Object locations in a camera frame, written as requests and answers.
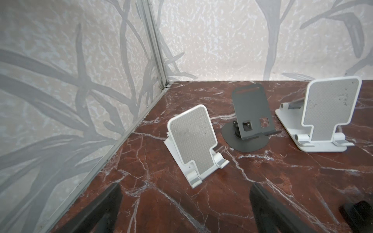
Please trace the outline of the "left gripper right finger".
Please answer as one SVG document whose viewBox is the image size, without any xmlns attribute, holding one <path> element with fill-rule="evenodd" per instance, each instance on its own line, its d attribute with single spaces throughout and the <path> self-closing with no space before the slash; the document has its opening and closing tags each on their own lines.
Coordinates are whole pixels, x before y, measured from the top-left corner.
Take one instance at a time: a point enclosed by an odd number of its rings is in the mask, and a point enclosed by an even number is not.
<svg viewBox="0 0 373 233">
<path fill-rule="evenodd" d="M 250 202 L 260 233 L 316 232 L 259 183 L 250 189 Z"/>
</svg>

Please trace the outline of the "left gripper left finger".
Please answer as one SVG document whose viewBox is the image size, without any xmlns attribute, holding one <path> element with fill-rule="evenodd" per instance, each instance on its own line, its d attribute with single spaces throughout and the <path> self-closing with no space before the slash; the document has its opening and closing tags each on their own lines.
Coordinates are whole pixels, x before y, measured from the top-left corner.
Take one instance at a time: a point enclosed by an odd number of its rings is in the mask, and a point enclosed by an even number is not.
<svg viewBox="0 0 373 233">
<path fill-rule="evenodd" d="M 58 233 L 112 233 L 122 200 L 118 183 L 113 183 L 74 218 L 57 230 Z"/>
</svg>

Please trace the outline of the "grey phone stand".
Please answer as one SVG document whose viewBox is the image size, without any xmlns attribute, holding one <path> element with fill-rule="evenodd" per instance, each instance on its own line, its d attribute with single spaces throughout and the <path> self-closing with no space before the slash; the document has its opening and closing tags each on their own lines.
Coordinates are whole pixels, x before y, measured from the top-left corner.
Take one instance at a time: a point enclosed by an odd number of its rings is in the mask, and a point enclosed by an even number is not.
<svg viewBox="0 0 373 233">
<path fill-rule="evenodd" d="M 275 128 L 265 89 L 260 84 L 238 87 L 232 92 L 236 119 L 225 124 L 221 133 L 234 150 L 248 153 L 265 147 Z"/>
</svg>

